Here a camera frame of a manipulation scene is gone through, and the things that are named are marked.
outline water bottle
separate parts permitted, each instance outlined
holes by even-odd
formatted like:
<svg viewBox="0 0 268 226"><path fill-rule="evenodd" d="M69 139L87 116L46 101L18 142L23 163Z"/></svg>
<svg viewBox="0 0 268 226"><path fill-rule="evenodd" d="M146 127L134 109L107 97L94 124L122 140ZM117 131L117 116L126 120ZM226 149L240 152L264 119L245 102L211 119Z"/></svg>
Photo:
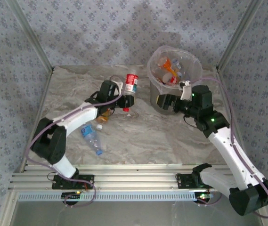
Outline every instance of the water bottle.
<svg viewBox="0 0 268 226"><path fill-rule="evenodd" d="M93 129L91 123L86 123L83 125L81 129L81 134L86 140L89 147L95 151L96 155L101 155L102 149L100 147L100 141L97 132Z"/></svg>

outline gray marble table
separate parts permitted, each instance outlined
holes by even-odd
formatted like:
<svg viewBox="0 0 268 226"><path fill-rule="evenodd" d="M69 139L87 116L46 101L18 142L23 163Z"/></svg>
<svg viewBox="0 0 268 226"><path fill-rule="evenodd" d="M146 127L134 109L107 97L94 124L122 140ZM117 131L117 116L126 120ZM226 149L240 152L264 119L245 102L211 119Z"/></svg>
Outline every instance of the gray marble table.
<svg viewBox="0 0 268 226"><path fill-rule="evenodd" d="M183 115L162 115L150 105L149 79L142 65L56 67L50 80L42 116L53 118L79 106L99 90L111 75L126 77L130 68L139 75L136 103L129 113L116 109L99 131L103 154L96 156L85 143L81 128L66 142L66 155L72 164L199 164L225 163L217 149L198 129L184 123ZM215 72L204 70L203 77ZM220 90L214 82L205 82L213 93L215 109L226 115ZM44 161L31 152L35 160Z"/></svg>

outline patterned wallpaper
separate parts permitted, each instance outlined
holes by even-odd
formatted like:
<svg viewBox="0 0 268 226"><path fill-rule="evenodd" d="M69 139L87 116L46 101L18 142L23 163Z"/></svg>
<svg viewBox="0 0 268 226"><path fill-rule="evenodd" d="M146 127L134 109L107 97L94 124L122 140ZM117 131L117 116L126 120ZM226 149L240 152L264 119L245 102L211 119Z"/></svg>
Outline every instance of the patterned wallpaper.
<svg viewBox="0 0 268 226"><path fill-rule="evenodd" d="M268 178L268 1L222 74L250 158Z"/></svg>
<svg viewBox="0 0 268 226"><path fill-rule="evenodd" d="M161 45L216 65L249 0L19 0L52 65L146 64Z"/></svg>
<svg viewBox="0 0 268 226"><path fill-rule="evenodd" d="M48 75L0 0L0 205L23 156Z"/></svg>

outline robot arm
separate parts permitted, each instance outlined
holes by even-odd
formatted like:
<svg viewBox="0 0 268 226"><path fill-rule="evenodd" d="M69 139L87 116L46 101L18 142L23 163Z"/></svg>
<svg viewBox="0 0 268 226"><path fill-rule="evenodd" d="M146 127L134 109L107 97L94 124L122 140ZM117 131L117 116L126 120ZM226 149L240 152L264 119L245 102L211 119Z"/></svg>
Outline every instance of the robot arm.
<svg viewBox="0 0 268 226"><path fill-rule="evenodd" d="M214 111L212 93L208 86L199 85L191 88L189 83L181 83L180 87L183 91L180 97L160 95L157 104L162 109L172 106L174 112L181 112L184 117L193 117L197 128L215 145L234 176L234 180L231 180L211 168L211 165L204 164L193 170L196 184L209 185L219 190L229 198L232 207L240 215L268 205L267 194L255 176L267 189L268 180L255 168L236 139L233 144L231 143L229 123L221 113ZM234 151L233 145L236 146L246 165L252 169L252 174Z"/></svg>
<svg viewBox="0 0 268 226"><path fill-rule="evenodd" d="M102 83L99 91L86 99L79 107L71 111L73 115L64 120L67 116L62 115L54 119L43 118L40 120L34 136L37 136L45 127L59 121L56 125L46 130L33 144L31 150L39 157L44 158L58 173L73 178L78 174L76 168L69 162L65 155L66 138L75 129L88 121L101 116L108 109L116 107L125 108L134 105L134 96L123 95L117 101L102 106L90 106L92 104L107 103L119 96L122 83L106 80Z"/></svg>

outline gray floor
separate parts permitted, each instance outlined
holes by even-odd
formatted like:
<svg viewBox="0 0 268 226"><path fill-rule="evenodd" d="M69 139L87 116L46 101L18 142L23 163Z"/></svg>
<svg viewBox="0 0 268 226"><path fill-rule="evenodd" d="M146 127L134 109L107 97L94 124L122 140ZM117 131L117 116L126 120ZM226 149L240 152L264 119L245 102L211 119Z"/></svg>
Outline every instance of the gray floor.
<svg viewBox="0 0 268 226"><path fill-rule="evenodd" d="M237 215L227 198L214 206L194 202L95 202L66 208L62 202L20 202L11 226L260 226L253 214Z"/></svg>

